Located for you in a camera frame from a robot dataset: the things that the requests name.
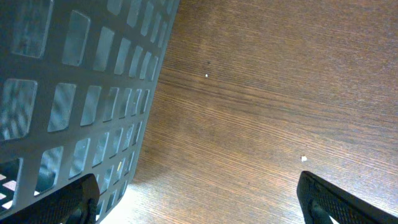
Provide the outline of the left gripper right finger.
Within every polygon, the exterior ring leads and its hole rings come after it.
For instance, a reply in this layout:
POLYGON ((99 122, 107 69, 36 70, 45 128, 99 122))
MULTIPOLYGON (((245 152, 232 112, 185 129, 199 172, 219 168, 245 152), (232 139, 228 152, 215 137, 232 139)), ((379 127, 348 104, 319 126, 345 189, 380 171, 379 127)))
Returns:
POLYGON ((306 170, 301 172, 297 197, 306 224, 333 222, 397 224, 397 217, 306 170))

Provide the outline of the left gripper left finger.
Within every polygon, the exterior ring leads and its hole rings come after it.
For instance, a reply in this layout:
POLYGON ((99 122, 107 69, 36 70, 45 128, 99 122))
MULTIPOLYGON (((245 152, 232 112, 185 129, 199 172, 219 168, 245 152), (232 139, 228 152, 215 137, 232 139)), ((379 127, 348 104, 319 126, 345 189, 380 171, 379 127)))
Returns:
POLYGON ((94 174, 87 174, 28 207, 1 219, 3 224, 54 224, 96 221, 100 190, 94 174))

